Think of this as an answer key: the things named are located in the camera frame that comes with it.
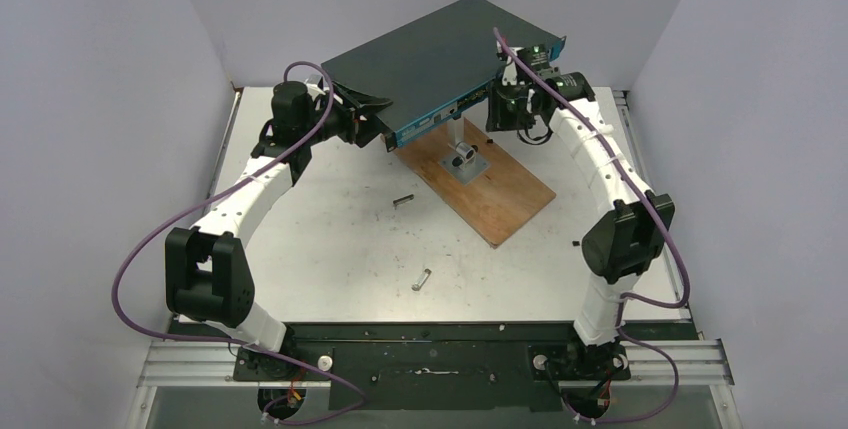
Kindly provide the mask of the dark transceiver module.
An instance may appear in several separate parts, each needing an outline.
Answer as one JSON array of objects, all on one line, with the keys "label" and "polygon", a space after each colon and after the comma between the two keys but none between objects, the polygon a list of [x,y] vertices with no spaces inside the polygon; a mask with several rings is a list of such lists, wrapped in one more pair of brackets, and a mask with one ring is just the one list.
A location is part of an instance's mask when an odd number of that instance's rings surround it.
[{"label": "dark transceiver module", "polygon": [[400,197],[398,199],[393,200],[392,205],[393,205],[394,208],[397,208],[400,205],[403,205],[405,203],[412,201],[414,198],[415,198],[414,194],[408,194],[406,196],[403,196],[403,197]]}]

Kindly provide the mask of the wooden base board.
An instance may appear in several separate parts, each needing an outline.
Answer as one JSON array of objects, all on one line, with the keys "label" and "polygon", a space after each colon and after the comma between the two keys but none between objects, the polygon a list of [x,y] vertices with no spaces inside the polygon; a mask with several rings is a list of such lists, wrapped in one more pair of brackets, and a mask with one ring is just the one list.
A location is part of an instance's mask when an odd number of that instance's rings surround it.
[{"label": "wooden base board", "polygon": [[490,165],[468,185],[459,183],[440,165],[451,153],[447,124],[395,153],[490,247],[497,248],[552,202],[556,193],[465,120],[465,140],[477,146]]}]

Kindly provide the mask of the metal switch mounting stand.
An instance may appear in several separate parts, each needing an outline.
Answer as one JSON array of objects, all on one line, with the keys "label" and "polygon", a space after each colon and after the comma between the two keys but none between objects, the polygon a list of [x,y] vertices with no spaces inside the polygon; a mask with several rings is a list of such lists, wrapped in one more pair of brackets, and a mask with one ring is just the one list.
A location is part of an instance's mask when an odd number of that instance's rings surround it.
[{"label": "metal switch mounting stand", "polygon": [[479,154],[479,148],[465,140],[463,117],[451,118],[447,123],[448,146],[451,153],[440,160],[440,165],[462,185],[470,184],[484,174],[489,162]]}]

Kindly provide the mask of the teal grey network switch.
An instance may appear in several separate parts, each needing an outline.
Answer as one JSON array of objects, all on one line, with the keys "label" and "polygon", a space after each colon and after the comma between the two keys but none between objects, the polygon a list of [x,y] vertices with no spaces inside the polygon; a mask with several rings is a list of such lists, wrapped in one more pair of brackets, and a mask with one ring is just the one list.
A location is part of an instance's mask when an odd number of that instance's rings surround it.
[{"label": "teal grey network switch", "polygon": [[347,91],[390,105],[374,118],[388,151],[401,148],[487,96],[502,67],[497,34],[513,47],[564,47],[547,32],[488,0],[458,0],[350,49],[322,67]]}]

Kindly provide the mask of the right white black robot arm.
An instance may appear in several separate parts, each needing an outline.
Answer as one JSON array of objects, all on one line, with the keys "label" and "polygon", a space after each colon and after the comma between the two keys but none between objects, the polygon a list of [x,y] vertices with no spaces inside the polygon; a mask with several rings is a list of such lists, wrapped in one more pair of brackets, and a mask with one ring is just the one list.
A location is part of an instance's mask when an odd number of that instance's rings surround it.
[{"label": "right white black robot arm", "polygon": [[590,377],[605,364],[602,345],[618,337],[624,294],[663,250],[665,231],[657,225],[670,224],[675,208],[638,176],[585,77],[560,73],[549,55],[543,45],[497,46],[502,66],[489,85],[486,129],[527,135],[542,122],[537,143],[563,141],[592,195],[598,219],[580,242],[591,273],[574,321],[580,340],[565,351],[569,370]]}]

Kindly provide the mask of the aluminium frame rail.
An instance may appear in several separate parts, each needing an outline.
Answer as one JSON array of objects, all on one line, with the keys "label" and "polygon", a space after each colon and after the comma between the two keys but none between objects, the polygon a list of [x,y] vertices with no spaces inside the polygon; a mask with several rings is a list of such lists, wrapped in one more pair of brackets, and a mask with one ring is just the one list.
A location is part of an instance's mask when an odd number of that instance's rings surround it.
[{"label": "aluminium frame rail", "polygon": [[[719,340],[654,341],[654,346],[676,364],[682,385],[730,385],[732,375]],[[672,369],[660,354],[625,342],[630,385],[664,385]],[[257,373],[241,374],[247,365],[236,358],[236,348],[225,343],[155,341],[143,364],[141,387],[281,387],[286,379]]]}]

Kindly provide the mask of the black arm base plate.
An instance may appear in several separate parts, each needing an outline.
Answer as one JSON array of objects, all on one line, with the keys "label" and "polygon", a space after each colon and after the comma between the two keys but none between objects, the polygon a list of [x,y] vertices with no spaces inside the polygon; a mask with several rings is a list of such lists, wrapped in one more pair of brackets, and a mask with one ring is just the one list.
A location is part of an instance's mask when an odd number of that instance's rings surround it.
[{"label": "black arm base plate", "polygon": [[634,379],[639,356],[664,369],[656,352],[620,338],[585,346],[569,322],[296,323],[285,360],[241,349],[233,378],[269,384],[263,401],[299,401],[330,374],[332,410],[363,402],[368,410],[554,412],[568,401],[600,402],[611,382]]}]

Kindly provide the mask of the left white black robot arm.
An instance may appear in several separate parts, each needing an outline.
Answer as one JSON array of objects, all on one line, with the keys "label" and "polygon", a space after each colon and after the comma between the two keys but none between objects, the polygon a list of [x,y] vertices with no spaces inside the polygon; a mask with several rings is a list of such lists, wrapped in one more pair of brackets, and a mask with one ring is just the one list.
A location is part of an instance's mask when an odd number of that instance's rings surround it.
[{"label": "left white black robot arm", "polygon": [[391,104],[388,98],[323,79],[277,84],[271,116],[235,182],[236,191],[190,228],[174,228],[165,239],[169,310],[263,348],[261,369],[276,380],[290,377],[298,352],[284,343],[286,325],[255,300],[246,247],[273,205],[305,172],[314,145],[334,137],[367,145],[383,131],[377,115]]}]

